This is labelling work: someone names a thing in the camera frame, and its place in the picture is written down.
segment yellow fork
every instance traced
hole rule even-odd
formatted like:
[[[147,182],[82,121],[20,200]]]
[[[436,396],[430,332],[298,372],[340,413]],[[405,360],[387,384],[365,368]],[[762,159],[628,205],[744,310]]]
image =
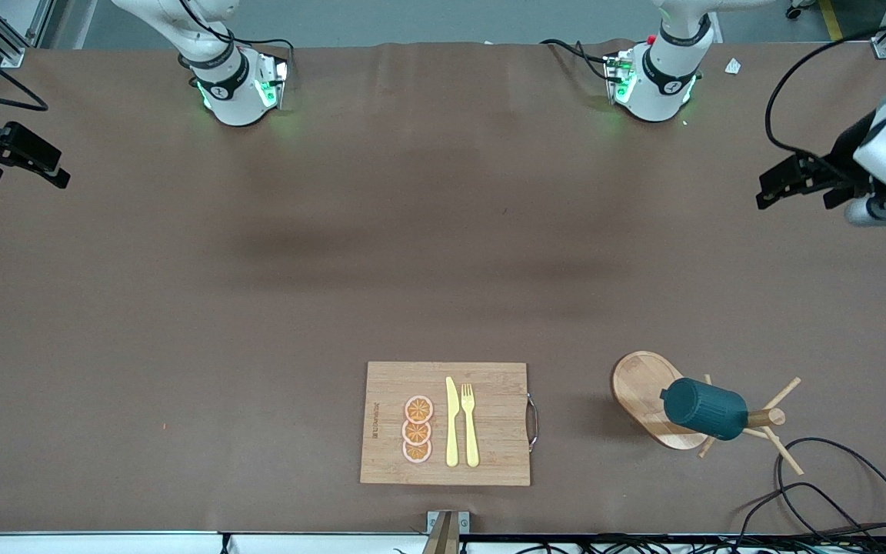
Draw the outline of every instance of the yellow fork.
[[[474,430],[474,386],[471,383],[460,385],[460,407],[467,415],[467,464],[477,467],[481,455],[478,453],[478,434]]]

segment gray floor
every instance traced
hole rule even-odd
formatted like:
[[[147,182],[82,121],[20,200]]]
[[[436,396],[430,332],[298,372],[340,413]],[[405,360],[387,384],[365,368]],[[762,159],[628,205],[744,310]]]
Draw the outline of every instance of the gray floor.
[[[829,38],[815,10],[788,21],[785,6],[788,0],[777,0],[759,10],[721,14],[725,41]],[[545,38],[603,42],[620,36],[644,38],[658,30],[658,20],[658,10],[647,0],[246,0],[228,27],[243,38],[287,38],[297,46],[311,47],[383,42],[536,43]],[[98,0],[84,47],[159,48],[169,43],[109,0]]]

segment yellow knife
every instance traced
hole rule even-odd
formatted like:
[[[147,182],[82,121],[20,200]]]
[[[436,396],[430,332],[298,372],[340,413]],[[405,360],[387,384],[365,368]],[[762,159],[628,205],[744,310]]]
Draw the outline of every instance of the yellow knife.
[[[453,378],[446,378],[446,464],[456,467],[460,463],[457,455],[457,414],[460,413],[460,396]]]

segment utensil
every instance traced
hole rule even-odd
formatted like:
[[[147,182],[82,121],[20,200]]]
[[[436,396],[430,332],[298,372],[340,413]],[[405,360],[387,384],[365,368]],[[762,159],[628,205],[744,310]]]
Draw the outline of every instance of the utensil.
[[[460,397],[457,396],[457,386],[449,375],[446,378],[446,411],[446,464],[456,467],[460,463],[460,456],[457,454],[457,414],[460,413]]]
[[[481,455],[478,453],[478,434],[474,431],[474,386],[465,382],[460,385],[460,406],[467,415],[467,464],[477,467],[481,463]]]

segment wooden cutting board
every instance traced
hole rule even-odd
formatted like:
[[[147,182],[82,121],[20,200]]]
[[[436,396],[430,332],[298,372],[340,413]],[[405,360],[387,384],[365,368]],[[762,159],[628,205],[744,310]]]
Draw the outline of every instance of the wooden cutting board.
[[[467,466],[465,414],[457,416],[460,463],[446,464],[446,378],[474,386],[475,430],[481,464]],[[503,362],[368,362],[365,438],[361,446],[362,483],[407,485],[531,484],[525,364]],[[405,403],[421,394],[433,403],[432,452],[422,463],[403,456],[401,426]]]

